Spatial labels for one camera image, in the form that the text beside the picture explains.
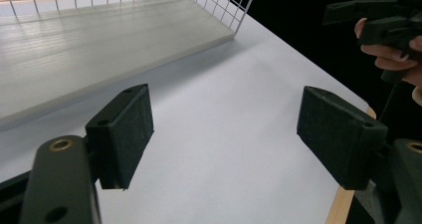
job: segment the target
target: black background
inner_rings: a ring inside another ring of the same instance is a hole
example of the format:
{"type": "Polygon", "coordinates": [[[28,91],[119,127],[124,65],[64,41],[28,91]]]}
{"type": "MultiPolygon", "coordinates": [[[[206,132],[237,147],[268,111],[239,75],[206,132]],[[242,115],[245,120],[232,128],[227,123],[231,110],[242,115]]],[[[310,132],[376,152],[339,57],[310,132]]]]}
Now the black background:
{"type": "Polygon", "coordinates": [[[321,24],[329,3],[349,0],[254,0],[248,14],[382,113],[392,85],[380,80],[375,58],[363,54],[355,21],[321,24]]]}

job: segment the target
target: finger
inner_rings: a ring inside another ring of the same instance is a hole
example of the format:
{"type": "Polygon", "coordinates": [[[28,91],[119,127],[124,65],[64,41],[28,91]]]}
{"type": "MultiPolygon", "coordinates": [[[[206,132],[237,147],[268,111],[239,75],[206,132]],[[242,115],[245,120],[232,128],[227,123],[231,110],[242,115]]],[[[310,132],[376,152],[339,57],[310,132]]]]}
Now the finger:
{"type": "Polygon", "coordinates": [[[382,57],[378,57],[375,60],[375,66],[380,69],[389,70],[389,71],[400,71],[409,68],[413,68],[418,65],[418,62],[413,60],[408,60],[405,62],[396,62],[388,60],[382,57]]]}
{"type": "Polygon", "coordinates": [[[410,83],[416,87],[422,88],[422,66],[418,65],[413,67],[406,73],[403,78],[403,81],[410,83]]]}
{"type": "Polygon", "coordinates": [[[410,40],[409,47],[415,51],[422,52],[422,36],[410,40]]]}
{"type": "Polygon", "coordinates": [[[361,18],[359,21],[357,21],[356,25],[354,26],[354,34],[356,34],[356,38],[358,39],[360,37],[360,34],[362,33],[363,26],[365,25],[366,18],[361,18]]]}
{"type": "Polygon", "coordinates": [[[404,62],[409,58],[408,55],[401,57],[402,51],[383,45],[362,45],[360,46],[360,50],[368,55],[382,57],[396,62],[404,62]]]}

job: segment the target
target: white table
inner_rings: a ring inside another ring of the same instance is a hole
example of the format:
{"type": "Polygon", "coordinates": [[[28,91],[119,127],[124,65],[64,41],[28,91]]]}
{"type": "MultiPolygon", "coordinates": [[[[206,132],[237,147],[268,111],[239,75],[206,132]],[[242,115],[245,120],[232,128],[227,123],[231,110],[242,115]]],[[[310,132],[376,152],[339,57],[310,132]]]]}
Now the white table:
{"type": "Polygon", "coordinates": [[[155,133],[128,190],[98,186],[105,224],[325,222],[338,185],[296,135],[303,87],[367,103],[248,16],[232,42],[1,130],[0,181],[144,83],[155,133]]]}

